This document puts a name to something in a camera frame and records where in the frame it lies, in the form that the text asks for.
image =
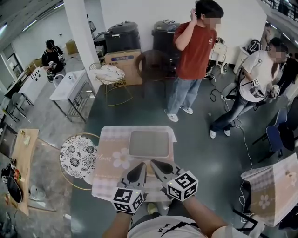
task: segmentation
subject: white pillar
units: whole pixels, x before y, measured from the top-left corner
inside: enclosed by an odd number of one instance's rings
[[[89,67],[93,63],[98,63],[99,59],[91,36],[84,0],[64,0],[64,6],[76,47],[92,87],[97,93],[101,83],[90,73]]]

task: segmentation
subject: concrete floor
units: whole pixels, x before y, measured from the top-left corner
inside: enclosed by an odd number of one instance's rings
[[[66,58],[66,71],[83,69],[83,64],[78,54]],[[20,119],[15,123],[10,117],[5,122],[18,131],[21,128],[39,129],[39,138],[56,148],[61,148],[62,143],[73,134],[82,132],[85,124],[80,118],[75,118],[71,123],[49,99],[55,90],[52,83],[47,82],[34,106],[23,104],[24,114],[22,117],[17,111],[14,115]],[[94,99],[83,110],[85,118],[88,117]],[[31,163],[30,185],[43,188],[47,197],[48,205],[56,210],[56,213],[37,212],[30,210],[29,216],[18,211],[14,207],[7,206],[4,197],[0,199],[0,221],[4,221],[5,212],[11,216],[12,223],[16,225],[17,233],[22,238],[32,238],[34,234],[40,238],[69,238],[71,237],[70,220],[64,218],[64,214],[70,215],[70,199],[72,185],[61,175],[59,169],[59,151],[45,149],[37,146]],[[9,159],[0,154],[0,169],[7,166]],[[1,194],[7,193],[4,183],[0,182]]]
[[[229,70],[226,75],[218,76],[218,68],[213,72],[217,75],[217,82],[213,82],[218,90],[222,90],[234,80],[234,73]],[[167,90],[170,93],[172,82],[168,82]],[[236,228],[242,227],[240,219],[232,212],[232,208],[241,210],[239,203],[240,174],[251,168],[247,150],[244,145],[243,132],[232,128],[232,135],[227,138],[224,133],[212,140],[209,137],[210,124],[222,115],[224,102],[217,96],[212,102],[209,94],[213,86],[204,80],[200,86],[198,97],[194,102],[194,114],[188,115],[179,111],[179,122],[171,122],[164,113],[166,99],[163,96],[162,84],[152,83],[146,89],[145,99],[141,96],[139,86],[130,86],[134,98],[128,103],[107,107],[103,93],[100,91],[95,98],[85,132],[100,135],[104,126],[170,126],[177,138],[174,144],[175,162],[199,179],[197,198],[215,211],[225,221]],[[109,94],[110,99],[125,97],[122,89],[116,89]],[[268,151],[268,141],[252,146],[252,142],[265,132],[265,128],[278,109],[287,105],[284,97],[271,104],[260,107],[256,112],[250,110],[239,117],[245,130],[246,142],[252,158],[253,167],[262,167],[277,161],[276,157],[258,164]],[[94,198],[89,191],[73,188],[71,199],[71,230],[73,238],[100,237],[112,223],[116,212],[108,201]],[[137,221],[145,215],[142,207],[133,217]],[[266,232],[270,237],[285,237],[284,232],[268,228]]]

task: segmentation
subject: blue chair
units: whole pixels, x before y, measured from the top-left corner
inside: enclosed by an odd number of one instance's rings
[[[280,152],[280,156],[282,156],[282,149],[284,147],[284,144],[282,142],[282,139],[280,137],[280,133],[278,130],[278,127],[280,124],[287,122],[287,109],[286,108],[281,108],[276,116],[276,120],[275,123],[271,126],[268,126],[266,128],[266,133],[264,135],[262,135],[259,139],[257,139],[254,143],[252,143],[253,145],[255,143],[257,143],[258,141],[262,140],[269,140],[270,143],[270,147],[271,147],[271,152],[266,155],[263,159],[261,159],[259,161],[262,162],[267,158],[270,158],[273,154],[275,154],[276,152]]]

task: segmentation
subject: hand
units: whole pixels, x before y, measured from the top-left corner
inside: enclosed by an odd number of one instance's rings
[[[196,10],[194,8],[190,11],[190,19],[191,19],[191,24],[194,24],[194,25],[197,24]]]

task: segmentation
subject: storage box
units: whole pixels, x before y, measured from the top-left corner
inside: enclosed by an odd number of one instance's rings
[[[42,66],[42,61],[41,58],[33,60],[29,65],[28,69],[33,72],[36,68]]]
[[[107,64],[114,65],[125,72],[126,85],[140,85],[142,78],[135,66],[135,60],[140,54],[141,50],[118,51],[108,53],[104,58]]]
[[[76,47],[75,41],[74,40],[69,40],[68,42],[65,43],[66,49],[68,54],[75,54],[78,53],[78,49]]]

